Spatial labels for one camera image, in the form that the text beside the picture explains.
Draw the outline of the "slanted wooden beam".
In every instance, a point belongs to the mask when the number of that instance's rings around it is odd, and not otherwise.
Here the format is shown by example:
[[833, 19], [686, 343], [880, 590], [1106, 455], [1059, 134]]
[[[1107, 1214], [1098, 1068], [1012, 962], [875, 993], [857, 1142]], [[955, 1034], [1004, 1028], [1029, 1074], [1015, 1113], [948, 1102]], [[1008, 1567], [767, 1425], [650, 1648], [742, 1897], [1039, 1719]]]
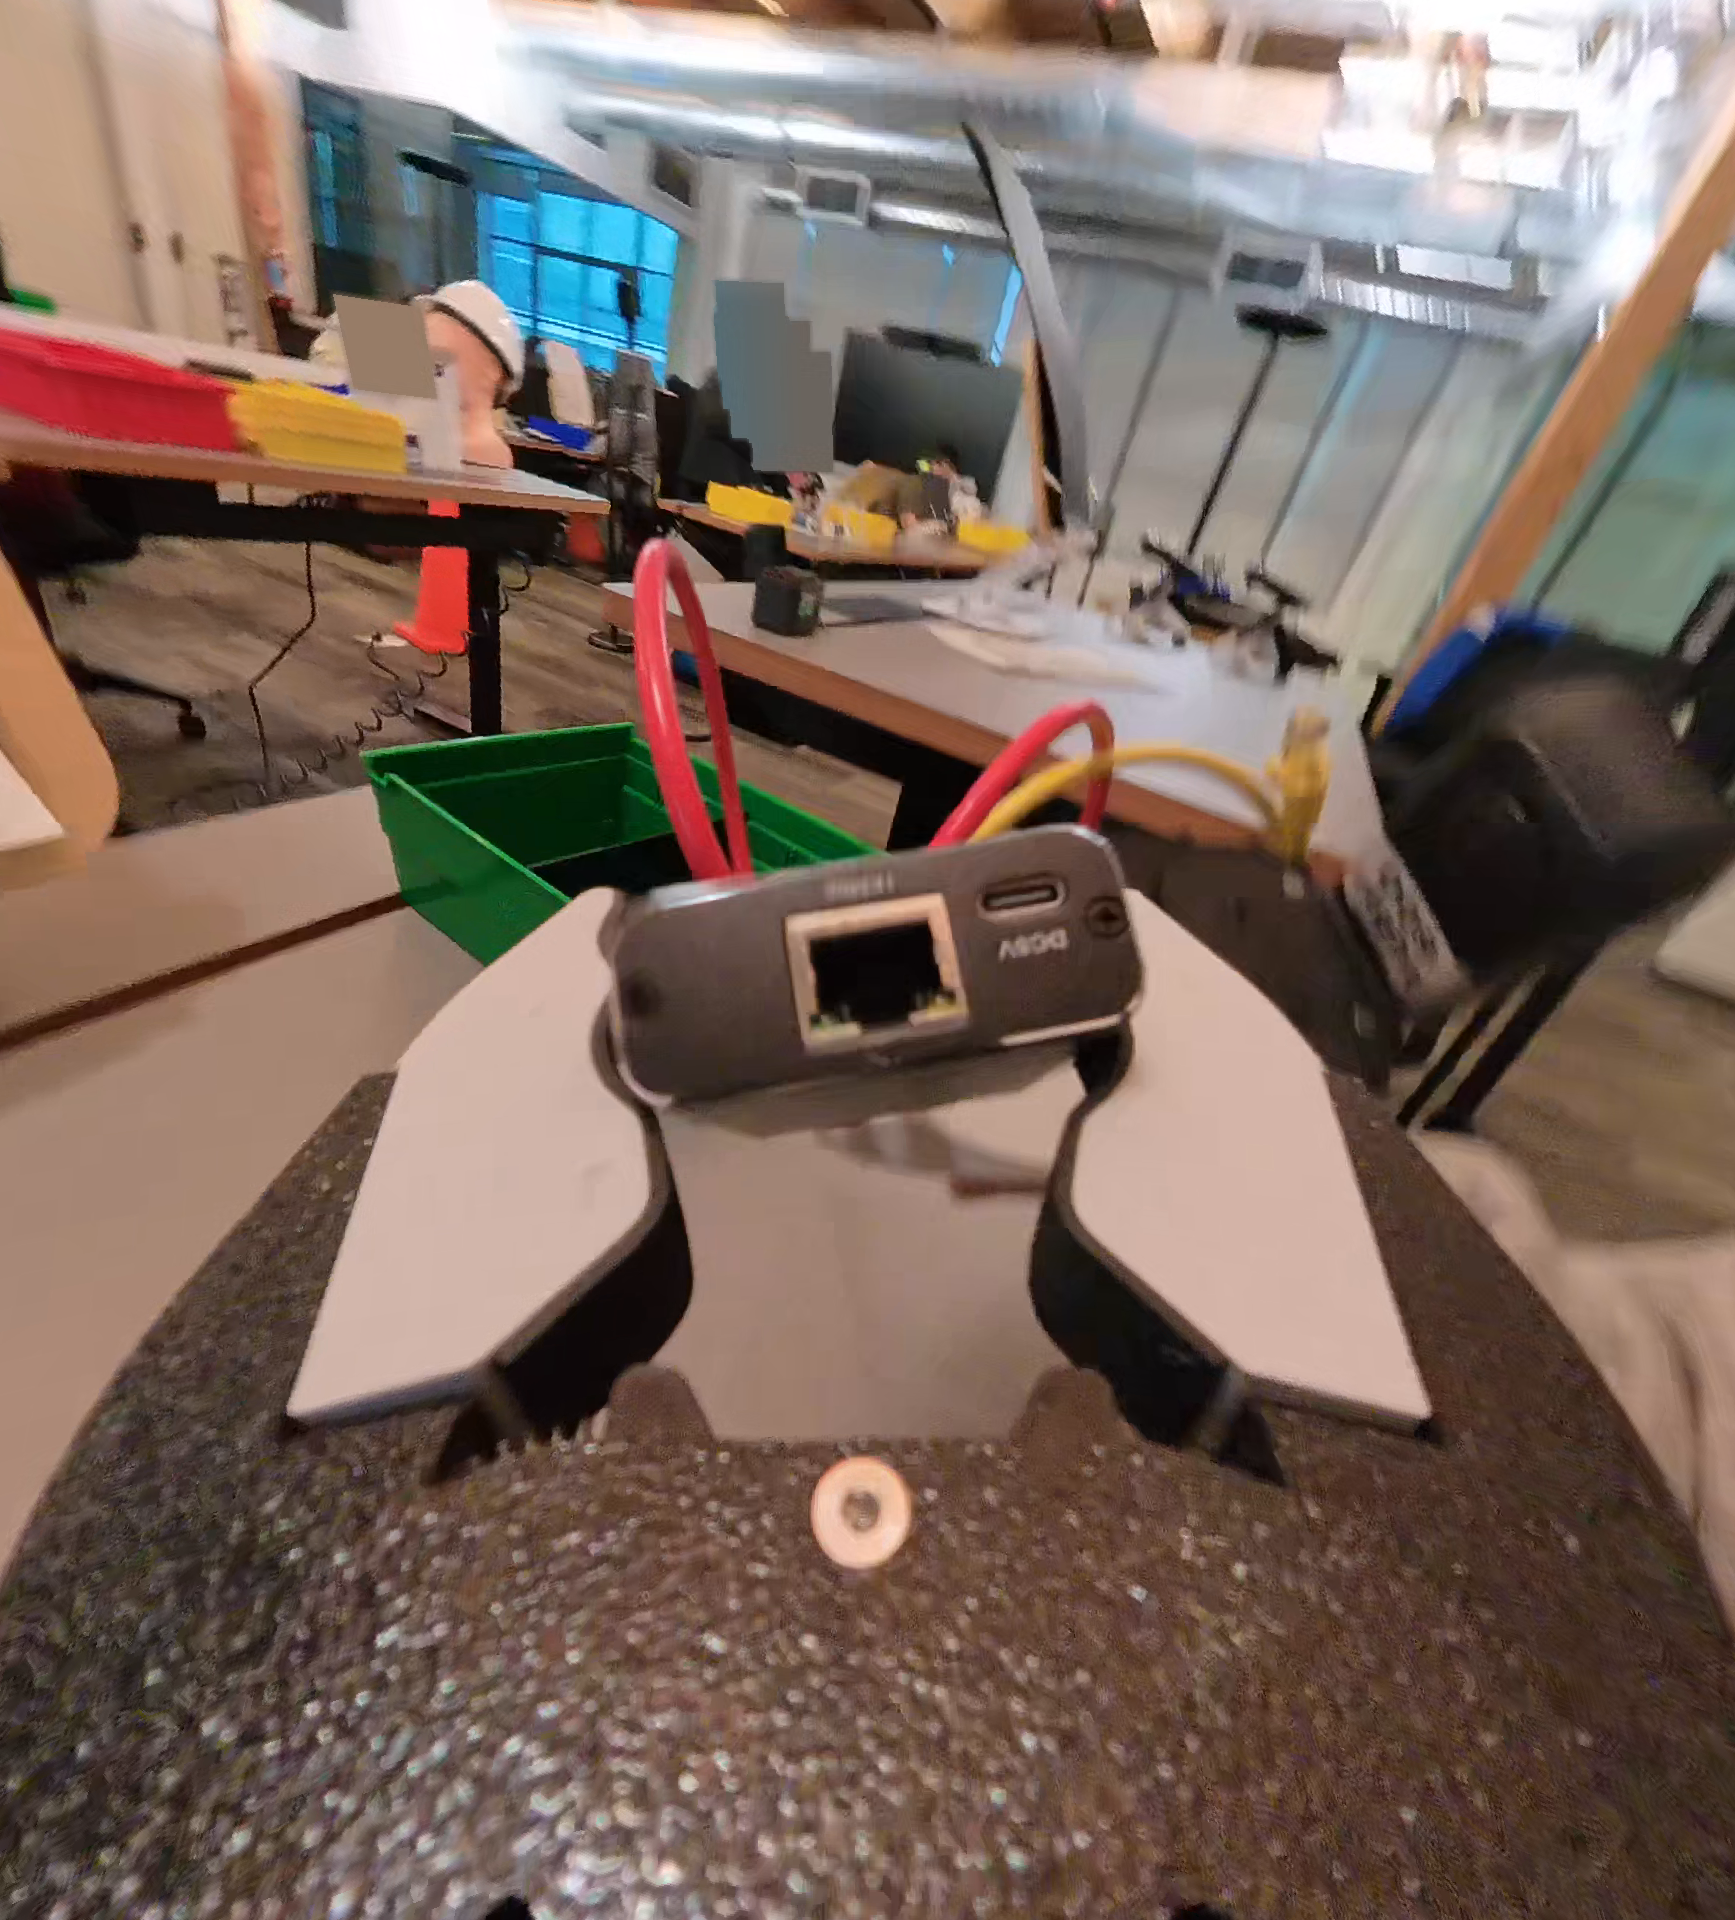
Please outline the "slanted wooden beam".
[[1598, 463], [1605, 441], [1626, 418], [1662, 353], [1697, 306], [1707, 263], [1735, 241], [1735, 80], [1675, 179], [1673, 204], [1657, 229], [1654, 250], [1598, 339], [1581, 351], [1568, 387], [1532, 441], [1526, 455], [1504, 482], [1481, 527], [1456, 580], [1447, 590], [1431, 626], [1395, 665], [1383, 706], [1368, 728], [1378, 738], [1395, 720], [1402, 693], [1425, 672], [1431, 654], [1453, 626], [1515, 595], [1538, 560], [1556, 523], [1579, 482]]

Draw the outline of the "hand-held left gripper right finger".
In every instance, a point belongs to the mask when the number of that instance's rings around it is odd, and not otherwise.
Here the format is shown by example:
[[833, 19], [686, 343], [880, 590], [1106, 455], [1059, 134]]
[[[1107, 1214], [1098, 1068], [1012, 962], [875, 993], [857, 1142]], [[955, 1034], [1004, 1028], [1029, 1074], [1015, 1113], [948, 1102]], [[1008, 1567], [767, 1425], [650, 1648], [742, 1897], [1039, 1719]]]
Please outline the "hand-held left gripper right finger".
[[1435, 1435], [1319, 1056], [1162, 910], [1127, 920], [1144, 997], [1075, 1060], [1039, 1325], [1160, 1446], [1265, 1446], [1265, 1411]]

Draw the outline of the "orange traffic cone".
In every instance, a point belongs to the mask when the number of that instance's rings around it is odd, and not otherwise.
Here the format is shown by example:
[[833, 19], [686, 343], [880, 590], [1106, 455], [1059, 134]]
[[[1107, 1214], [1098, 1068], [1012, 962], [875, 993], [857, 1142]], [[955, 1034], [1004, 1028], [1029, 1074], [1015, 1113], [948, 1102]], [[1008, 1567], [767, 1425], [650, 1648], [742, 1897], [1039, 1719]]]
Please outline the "orange traffic cone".
[[423, 657], [465, 657], [486, 566], [483, 550], [427, 541], [417, 607], [392, 626], [392, 641]]

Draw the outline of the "blue jacket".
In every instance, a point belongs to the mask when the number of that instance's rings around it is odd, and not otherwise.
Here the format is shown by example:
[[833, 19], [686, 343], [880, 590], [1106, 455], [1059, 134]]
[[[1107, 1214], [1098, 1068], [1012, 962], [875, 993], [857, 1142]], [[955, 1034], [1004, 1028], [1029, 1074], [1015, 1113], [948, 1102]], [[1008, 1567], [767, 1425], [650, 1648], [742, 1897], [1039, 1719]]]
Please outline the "blue jacket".
[[1571, 634], [1571, 624], [1538, 607], [1481, 607], [1460, 626], [1453, 626], [1421, 665], [1412, 672], [1406, 686], [1389, 693], [1385, 720], [1378, 733], [1412, 733], [1447, 706], [1456, 686], [1492, 654], [1504, 650], [1552, 650]]

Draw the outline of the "mannequin head with white helmet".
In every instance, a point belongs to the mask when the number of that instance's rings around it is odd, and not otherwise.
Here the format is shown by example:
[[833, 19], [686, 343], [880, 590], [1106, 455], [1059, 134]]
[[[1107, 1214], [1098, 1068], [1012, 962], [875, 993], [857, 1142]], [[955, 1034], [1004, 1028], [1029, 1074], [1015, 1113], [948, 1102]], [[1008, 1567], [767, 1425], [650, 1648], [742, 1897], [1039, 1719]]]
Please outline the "mannequin head with white helmet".
[[477, 280], [447, 281], [411, 306], [423, 315], [427, 345], [456, 368], [461, 463], [509, 471], [505, 404], [526, 382], [509, 306]]

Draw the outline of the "red plastic bin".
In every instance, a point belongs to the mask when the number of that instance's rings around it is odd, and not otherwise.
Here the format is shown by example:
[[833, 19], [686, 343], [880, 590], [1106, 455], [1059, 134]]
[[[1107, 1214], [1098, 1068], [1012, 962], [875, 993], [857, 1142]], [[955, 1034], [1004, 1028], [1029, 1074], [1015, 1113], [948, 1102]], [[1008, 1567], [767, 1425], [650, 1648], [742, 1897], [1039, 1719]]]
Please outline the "red plastic bin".
[[0, 415], [84, 441], [239, 452], [227, 383], [92, 343], [0, 323]]

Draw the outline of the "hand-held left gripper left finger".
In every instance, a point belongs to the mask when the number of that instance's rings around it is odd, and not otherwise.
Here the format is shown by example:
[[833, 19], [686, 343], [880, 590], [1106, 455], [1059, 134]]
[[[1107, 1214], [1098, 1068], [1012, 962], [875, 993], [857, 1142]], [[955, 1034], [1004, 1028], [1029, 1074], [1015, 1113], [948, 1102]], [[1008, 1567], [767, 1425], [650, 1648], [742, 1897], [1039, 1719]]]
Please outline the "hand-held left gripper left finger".
[[678, 1334], [686, 1214], [609, 1032], [622, 904], [579, 893], [402, 1052], [290, 1423], [472, 1407], [584, 1425]]

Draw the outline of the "grey desk with wooden edge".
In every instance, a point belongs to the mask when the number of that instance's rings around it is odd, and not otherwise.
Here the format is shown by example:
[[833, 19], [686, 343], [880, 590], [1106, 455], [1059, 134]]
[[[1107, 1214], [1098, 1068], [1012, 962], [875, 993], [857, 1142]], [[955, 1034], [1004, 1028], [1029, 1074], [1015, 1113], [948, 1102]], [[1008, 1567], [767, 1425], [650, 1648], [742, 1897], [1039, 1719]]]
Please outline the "grey desk with wooden edge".
[[[1277, 757], [1294, 715], [1325, 715], [1333, 789], [1314, 878], [1341, 889], [1345, 878], [1375, 878], [1395, 855], [1354, 702], [1328, 680], [1263, 686], [1214, 661], [1205, 648], [1098, 648], [1089, 661], [1106, 665], [1106, 682], [1050, 682], [973, 657], [923, 621], [785, 641], [751, 624], [748, 583], [710, 583], [696, 595], [729, 702], [748, 702], [751, 728], [807, 738], [820, 754], [901, 780], [918, 844], [1039, 715], [1098, 698], [1119, 744], [1180, 740], [1246, 774]], [[1282, 893], [1259, 859], [1259, 812], [1193, 765], [1139, 765], [1116, 775], [1107, 821], [1127, 883], [1183, 925], [1205, 934], [1246, 883]]]
[[15, 467], [119, 482], [143, 536], [285, 550], [465, 554], [465, 719], [460, 738], [505, 733], [500, 560], [546, 560], [551, 523], [609, 519], [609, 503], [522, 471], [375, 476], [72, 437], [0, 412], [0, 480]]

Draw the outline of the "white papers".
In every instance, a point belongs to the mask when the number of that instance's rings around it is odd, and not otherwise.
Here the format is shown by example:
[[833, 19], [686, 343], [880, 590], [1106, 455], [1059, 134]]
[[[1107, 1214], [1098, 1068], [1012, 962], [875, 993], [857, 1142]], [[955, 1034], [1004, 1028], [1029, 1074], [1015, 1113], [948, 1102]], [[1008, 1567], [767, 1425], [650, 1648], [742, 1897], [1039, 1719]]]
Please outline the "white papers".
[[1015, 682], [1162, 691], [1186, 672], [1186, 650], [1033, 591], [923, 591], [919, 626], [951, 654]]

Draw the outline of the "yellow plastic bin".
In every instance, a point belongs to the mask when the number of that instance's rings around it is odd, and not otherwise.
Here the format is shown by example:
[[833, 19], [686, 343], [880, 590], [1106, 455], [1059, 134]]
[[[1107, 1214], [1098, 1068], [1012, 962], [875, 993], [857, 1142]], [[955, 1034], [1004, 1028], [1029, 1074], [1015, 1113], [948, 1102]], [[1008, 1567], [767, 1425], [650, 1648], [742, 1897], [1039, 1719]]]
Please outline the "yellow plastic bin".
[[274, 375], [233, 382], [227, 415], [239, 446], [265, 463], [408, 476], [402, 418], [351, 398]]

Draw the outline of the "green plastic bin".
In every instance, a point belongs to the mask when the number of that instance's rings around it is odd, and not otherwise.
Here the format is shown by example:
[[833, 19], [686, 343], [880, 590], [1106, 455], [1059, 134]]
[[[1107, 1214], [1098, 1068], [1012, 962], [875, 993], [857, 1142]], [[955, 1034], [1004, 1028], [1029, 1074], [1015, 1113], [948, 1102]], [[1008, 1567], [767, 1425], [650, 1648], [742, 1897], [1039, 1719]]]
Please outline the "green plastic bin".
[[630, 724], [401, 744], [364, 774], [401, 898], [477, 964], [586, 889], [690, 883]]

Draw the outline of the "black ethernet splitter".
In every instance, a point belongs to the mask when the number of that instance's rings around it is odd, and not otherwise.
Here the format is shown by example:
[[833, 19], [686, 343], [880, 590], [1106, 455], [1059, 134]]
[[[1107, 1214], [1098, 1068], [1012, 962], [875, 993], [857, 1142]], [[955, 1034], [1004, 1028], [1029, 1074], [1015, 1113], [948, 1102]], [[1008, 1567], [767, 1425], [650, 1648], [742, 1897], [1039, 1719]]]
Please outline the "black ethernet splitter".
[[1077, 823], [663, 886], [602, 955], [615, 1060], [653, 1107], [1085, 1043], [1144, 997], [1119, 859]]

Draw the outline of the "black monitor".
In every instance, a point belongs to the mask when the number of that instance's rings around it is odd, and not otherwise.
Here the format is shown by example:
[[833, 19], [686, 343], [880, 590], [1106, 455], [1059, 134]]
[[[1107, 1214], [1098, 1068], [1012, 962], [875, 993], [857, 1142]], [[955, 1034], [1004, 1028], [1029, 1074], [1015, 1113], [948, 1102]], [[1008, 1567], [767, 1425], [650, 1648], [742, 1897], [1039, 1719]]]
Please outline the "black monitor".
[[1022, 373], [969, 357], [901, 351], [848, 335], [833, 383], [832, 452], [844, 467], [905, 467], [948, 452], [951, 467], [994, 493], [1022, 408]]

